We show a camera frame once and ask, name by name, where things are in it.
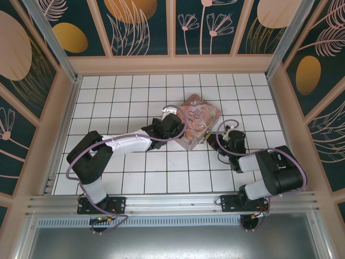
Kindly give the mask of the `pink illustrated tin box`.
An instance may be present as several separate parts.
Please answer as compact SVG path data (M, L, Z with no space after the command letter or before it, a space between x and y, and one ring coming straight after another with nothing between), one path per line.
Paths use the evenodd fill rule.
M197 94L192 94L180 105L180 109L186 115L187 123L184 122L184 116L179 110L177 116L187 128L184 135L175 141L187 151L191 151L218 122L221 111Z

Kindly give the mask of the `grey metal sheet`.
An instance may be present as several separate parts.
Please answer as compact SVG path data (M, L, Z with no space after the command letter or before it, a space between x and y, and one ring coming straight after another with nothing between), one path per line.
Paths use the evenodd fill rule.
M307 226L129 227L103 235L41 228L20 259L333 259Z

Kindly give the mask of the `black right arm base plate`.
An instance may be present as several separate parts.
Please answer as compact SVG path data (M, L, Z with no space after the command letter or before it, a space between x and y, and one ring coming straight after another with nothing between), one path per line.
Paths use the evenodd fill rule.
M260 212L269 211L268 199L259 198L256 200L249 200L246 197L239 195L221 195L220 204L222 212Z

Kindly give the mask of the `aluminium mounting rail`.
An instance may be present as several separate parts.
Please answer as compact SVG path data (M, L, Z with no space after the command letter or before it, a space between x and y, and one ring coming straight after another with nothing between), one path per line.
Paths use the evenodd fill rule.
M211 215L222 212L218 197L222 193L129 194L125 195L125 214L129 216ZM26 216L77 216L77 195L32 196ZM319 212L313 192L289 193L271 198L270 213Z

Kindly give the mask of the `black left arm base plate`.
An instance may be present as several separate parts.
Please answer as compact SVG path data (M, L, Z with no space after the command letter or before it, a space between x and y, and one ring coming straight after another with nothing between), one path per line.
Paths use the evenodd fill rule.
M108 196L104 200L96 203L96 208L90 203L87 197L81 197L78 200L77 214L78 215L95 215L103 214L124 214L126 208L125 197Z

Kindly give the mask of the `aluminium frame post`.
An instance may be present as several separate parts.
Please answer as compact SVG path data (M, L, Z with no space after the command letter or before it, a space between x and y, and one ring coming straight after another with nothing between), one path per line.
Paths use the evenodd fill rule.
M48 45L51 47L54 55L59 60L60 65L62 66L70 80L74 83L76 81L80 81L82 77L78 76L78 74L72 67L72 64L69 61L67 54L60 45L59 40L53 32L48 20L44 17L44 14L40 9L39 4L36 2L36 0L22 0L22 2L24 3L28 13L32 16L35 24L38 26L39 31L47 40Z
M284 55L288 51L288 48L292 45L294 39L300 31L300 28L305 22L307 16L312 13L312 8L315 1L316 0L301 0L300 4L298 5L265 70L265 76L268 81L273 77Z

